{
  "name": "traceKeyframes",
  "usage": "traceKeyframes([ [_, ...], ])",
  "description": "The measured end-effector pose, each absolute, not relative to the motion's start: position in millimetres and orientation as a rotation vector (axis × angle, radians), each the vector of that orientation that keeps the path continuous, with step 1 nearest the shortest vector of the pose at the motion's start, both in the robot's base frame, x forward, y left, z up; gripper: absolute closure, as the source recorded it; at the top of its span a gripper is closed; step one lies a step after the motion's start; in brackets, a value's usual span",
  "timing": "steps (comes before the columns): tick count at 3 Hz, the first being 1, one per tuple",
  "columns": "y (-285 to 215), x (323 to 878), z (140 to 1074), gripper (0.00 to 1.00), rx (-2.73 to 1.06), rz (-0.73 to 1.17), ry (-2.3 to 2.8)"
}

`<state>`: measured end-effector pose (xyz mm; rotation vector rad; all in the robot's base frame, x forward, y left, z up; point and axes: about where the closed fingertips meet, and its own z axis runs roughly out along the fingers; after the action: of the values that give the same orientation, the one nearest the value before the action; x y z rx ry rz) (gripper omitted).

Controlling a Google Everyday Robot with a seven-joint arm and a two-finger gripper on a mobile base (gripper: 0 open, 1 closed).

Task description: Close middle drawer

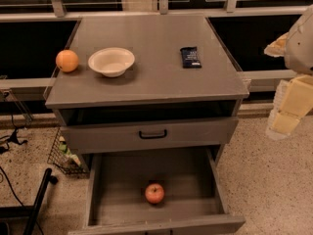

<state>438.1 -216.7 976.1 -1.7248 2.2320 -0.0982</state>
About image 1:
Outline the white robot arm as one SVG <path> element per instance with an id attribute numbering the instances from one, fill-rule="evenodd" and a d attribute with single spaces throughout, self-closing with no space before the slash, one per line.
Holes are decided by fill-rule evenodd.
<path id="1" fill-rule="evenodd" d="M 283 57 L 285 66 L 296 73 L 290 81 L 280 81 L 268 117 L 266 135 L 281 140 L 289 137 L 313 109 L 313 5 L 287 33 L 269 44 L 264 53 Z"/>

